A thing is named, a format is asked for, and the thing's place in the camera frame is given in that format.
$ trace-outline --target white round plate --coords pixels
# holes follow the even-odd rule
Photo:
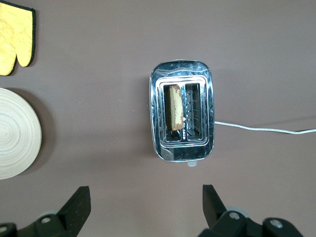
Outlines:
[[[40,150],[40,122],[18,94],[0,88],[0,179],[22,173]]]

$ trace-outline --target screw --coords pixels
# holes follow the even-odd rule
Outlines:
[[[239,215],[238,215],[236,212],[231,212],[231,213],[229,213],[229,216],[230,216],[232,219],[234,219],[234,220],[239,220],[239,219],[240,219]]]
[[[276,219],[271,220],[270,224],[279,229],[283,227],[282,223]]]
[[[0,227],[0,233],[5,232],[8,229],[7,226],[1,226]]]
[[[50,222],[50,217],[44,217],[41,221],[42,224],[45,224],[47,222]]]

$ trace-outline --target power cord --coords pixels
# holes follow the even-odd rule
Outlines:
[[[281,129],[274,129],[274,128],[254,128],[254,127],[246,127],[238,124],[233,123],[227,123],[227,122],[218,122],[215,121],[218,125],[224,125],[224,126],[230,126],[230,127],[238,127],[246,130],[251,131],[268,131],[268,132],[282,132],[282,133],[288,133],[288,134],[304,134],[309,132],[316,132],[316,129],[308,129],[308,130],[302,130],[302,131],[288,131],[288,130],[281,130]]]

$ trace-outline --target yellow oven mitt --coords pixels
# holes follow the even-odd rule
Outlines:
[[[35,52],[36,15],[32,8],[0,0],[0,75],[9,75],[16,58],[27,67]]]

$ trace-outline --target chrome toaster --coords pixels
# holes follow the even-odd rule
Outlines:
[[[154,148],[170,162],[206,158],[214,147],[214,100],[210,69],[202,62],[174,60],[150,75]]]

